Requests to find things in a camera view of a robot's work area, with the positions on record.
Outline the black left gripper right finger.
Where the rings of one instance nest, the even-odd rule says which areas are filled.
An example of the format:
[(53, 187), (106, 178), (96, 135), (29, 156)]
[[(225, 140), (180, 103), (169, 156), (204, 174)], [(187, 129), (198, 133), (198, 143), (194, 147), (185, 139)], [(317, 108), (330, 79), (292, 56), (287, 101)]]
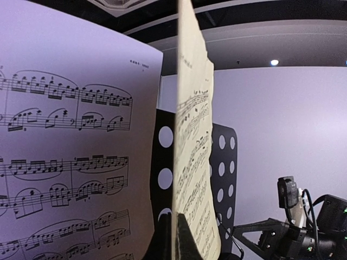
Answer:
[(177, 259), (202, 259), (184, 214), (177, 215)]

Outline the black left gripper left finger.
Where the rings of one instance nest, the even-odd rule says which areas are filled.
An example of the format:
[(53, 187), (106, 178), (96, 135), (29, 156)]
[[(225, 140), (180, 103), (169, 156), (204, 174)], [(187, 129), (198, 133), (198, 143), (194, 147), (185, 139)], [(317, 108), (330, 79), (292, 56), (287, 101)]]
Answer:
[(162, 214), (154, 234), (152, 259), (167, 260), (171, 258), (171, 213)]

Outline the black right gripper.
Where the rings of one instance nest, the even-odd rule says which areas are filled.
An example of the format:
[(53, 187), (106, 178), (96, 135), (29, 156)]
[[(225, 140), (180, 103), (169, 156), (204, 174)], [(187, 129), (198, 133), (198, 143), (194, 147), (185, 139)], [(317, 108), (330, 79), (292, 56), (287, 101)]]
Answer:
[[(245, 233), (262, 232), (258, 243), (253, 243)], [(284, 222), (267, 220), (235, 226), (233, 236), (262, 259), (297, 259), (306, 236), (306, 230), (285, 226)]]

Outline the yellow sheet music page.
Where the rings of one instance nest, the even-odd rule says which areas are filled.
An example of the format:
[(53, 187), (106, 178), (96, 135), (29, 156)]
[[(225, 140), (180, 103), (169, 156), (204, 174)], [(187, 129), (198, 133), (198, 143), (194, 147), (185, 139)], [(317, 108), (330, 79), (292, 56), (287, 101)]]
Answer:
[(214, 64), (191, 1), (178, 2), (177, 109), (173, 140), (172, 259), (184, 259), (183, 215), (202, 259), (218, 259), (221, 240), (210, 181)]

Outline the black music stand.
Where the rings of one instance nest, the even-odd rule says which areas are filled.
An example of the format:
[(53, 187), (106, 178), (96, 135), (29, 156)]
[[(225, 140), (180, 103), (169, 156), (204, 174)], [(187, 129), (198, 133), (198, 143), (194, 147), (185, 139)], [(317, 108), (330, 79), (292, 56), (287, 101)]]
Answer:
[[(156, 111), (153, 136), (150, 198), (155, 229), (162, 214), (171, 213), (172, 170), (175, 115), (164, 110)], [(211, 190), (221, 237), (221, 259), (230, 259), (233, 241), (229, 234), (234, 227), (236, 180), (237, 180), (237, 135), (233, 128), (213, 125), (213, 144), (210, 156)], [(154, 235), (144, 259), (152, 259)]]

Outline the purple sheet music page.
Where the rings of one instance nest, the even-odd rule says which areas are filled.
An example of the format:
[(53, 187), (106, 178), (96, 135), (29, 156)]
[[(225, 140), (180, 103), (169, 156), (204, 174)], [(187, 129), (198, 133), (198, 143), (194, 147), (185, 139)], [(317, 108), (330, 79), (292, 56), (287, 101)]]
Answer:
[(1, 1), (1, 259), (142, 259), (163, 54)]

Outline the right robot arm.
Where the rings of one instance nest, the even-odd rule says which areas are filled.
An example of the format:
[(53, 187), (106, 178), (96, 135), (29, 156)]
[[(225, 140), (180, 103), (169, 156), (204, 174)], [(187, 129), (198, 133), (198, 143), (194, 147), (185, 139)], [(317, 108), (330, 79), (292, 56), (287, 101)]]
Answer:
[(329, 194), (316, 227), (296, 227), (269, 218), (234, 227), (233, 236), (262, 259), (346, 259), (346, 200)]

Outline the ceiling air vent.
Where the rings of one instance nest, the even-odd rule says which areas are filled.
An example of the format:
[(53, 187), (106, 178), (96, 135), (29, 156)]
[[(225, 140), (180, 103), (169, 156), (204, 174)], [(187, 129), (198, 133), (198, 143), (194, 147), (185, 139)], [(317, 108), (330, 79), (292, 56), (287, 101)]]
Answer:
[(91, 0), (90, 3), (103, 11), (111, 14), (114, 17), (119, 17), (131, 11), (139, 9), (151, 1), (106, 1), (106, 0)]

